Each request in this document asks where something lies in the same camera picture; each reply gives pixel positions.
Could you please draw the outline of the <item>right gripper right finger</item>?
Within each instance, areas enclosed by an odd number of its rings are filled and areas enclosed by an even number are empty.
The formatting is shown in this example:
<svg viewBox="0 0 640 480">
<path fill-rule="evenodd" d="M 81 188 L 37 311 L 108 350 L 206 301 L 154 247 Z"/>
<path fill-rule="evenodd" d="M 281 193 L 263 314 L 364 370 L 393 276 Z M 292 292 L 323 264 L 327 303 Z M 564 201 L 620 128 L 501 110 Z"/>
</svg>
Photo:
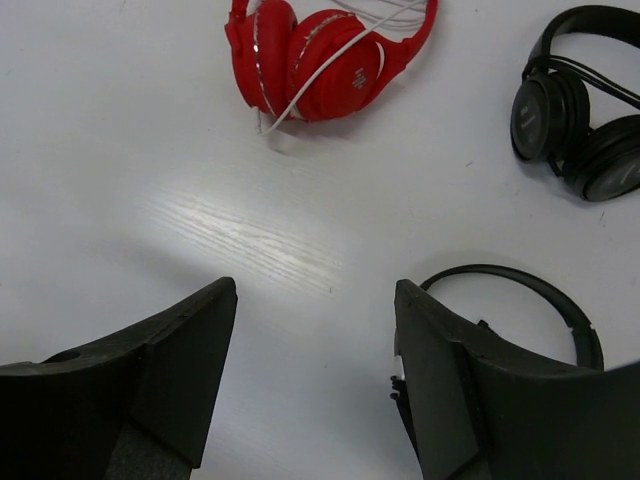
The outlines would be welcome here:
<svg viewBox="0 0 640 480">
<path fill-rule="evenodd" d="M 395 314 L 424 478 L 476 462 L 493 479 L 638 477 L 637 364 L 597 371 L 536 354 L 408 280 Z"/>
</svg>

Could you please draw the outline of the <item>black headphones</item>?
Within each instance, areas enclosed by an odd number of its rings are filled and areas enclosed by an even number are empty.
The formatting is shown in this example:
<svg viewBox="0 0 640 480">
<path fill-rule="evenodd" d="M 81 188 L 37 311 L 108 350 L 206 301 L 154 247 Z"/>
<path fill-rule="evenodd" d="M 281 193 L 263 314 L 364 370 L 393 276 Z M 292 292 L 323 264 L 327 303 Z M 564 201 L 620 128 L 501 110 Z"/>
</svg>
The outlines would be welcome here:
<svg viewBox="0 0 640 480">
<path fill-rule="evenodd" d="M 638 94 L 596 70 L 552 53 L 565 34 L 597 35 L 639 45 L 638 13 L 584 5 L 554 17 L 532 48 L 510 116 L 510 140 L 523 162 L 545 162 L 588 202 L 603 202 L 639 188 L 639 116 L 592 128 L 587 88 L 637 108 Z"/>
<path fill-rule="evenodd" d="M 441 271 L 420 284 L 427 291 L 437 282 L 456 275 L 480 274 L 504 278 L 518 283 L 544 298 L 562 317 L 573 338 L 579 367 L 604 370 L 604 354 L 600 339 L 583 310 L 563 291 L 549 282 L 515 268 L 495 264 L 466 264 Z"/>
</svg>

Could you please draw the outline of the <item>red headphones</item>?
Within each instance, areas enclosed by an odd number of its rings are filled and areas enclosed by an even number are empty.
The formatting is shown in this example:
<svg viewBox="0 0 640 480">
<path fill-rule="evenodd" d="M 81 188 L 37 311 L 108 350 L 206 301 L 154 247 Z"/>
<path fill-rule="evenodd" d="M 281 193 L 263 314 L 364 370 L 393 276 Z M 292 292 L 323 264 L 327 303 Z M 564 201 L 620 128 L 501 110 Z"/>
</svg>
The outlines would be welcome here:
<svg viewBox="0 0 640 480">
<path fill-rule="evenodd" d="M 435 24 L 438 4 L 426 1 L 410 37 L 393 41 L 355 13 L 324 9 L 299 21 L 286 1 L 261 1 L 250 10 L 231 4 L 225 34 L 236 85 L 246 104 L 273 117 L 319 122 L 366 108 L 418 55 Z"/>
</svg>

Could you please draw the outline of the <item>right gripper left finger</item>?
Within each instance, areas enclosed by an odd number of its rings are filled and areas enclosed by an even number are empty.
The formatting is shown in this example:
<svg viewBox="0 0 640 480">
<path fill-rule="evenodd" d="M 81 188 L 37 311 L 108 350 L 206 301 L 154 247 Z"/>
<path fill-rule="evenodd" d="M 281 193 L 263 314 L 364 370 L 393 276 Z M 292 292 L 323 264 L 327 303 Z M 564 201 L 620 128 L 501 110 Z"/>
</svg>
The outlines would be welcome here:
<svg viewBox="0 0 640 480">
<path fill-rule="evenodd" d="M 1 368 L 5 479 L 187 479 L 203 461 L 234 319 L 223 277 L 145 320 Z"/>
</svg>

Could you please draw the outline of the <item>black headphones far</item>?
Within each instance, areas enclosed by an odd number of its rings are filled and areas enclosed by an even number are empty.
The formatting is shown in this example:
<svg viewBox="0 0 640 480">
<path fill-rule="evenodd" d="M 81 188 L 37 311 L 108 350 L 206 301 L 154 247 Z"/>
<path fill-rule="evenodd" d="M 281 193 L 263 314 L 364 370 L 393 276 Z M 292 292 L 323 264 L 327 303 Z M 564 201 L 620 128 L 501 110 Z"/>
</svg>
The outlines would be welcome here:
<svg viewBox="0 0 640 480">
<path fill-rule="evenodd" d="M 603 202 L 639 188 L 639 116 L 592 128 L 587 88 L 637 108 L 638 94 L 596 70 L 552 53 L 565 34 L 597 35 L 639 45 L 638 13 L 584 5 L 554 17 L 532 48 L 510 116 L 510 140 L 523 162 L 545 162 L 588 202 Z"/>
</svg>

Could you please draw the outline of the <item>black headphones near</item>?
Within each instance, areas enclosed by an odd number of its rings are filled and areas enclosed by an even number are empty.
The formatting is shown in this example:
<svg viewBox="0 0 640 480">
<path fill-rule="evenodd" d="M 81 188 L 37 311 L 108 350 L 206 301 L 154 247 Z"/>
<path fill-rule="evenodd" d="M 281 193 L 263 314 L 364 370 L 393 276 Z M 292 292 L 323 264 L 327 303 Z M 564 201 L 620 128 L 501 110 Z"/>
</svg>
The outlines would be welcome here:
<svg viewBox="0 0 640 480">
<path fill-rule="evenodd" d="M 441 271 L 420 284 L 427 291 L 437 282 L 456 275 L 480 274 L 504 278 L 518 283 L 544 298 L 562 317 L 573 338 L 579 367 L 604 370 L 604 354 L 600 339 L 583 310 L 563 291 L 549 282 L 515 268 L 495 264 L 466 264 Z"/>
</svg>

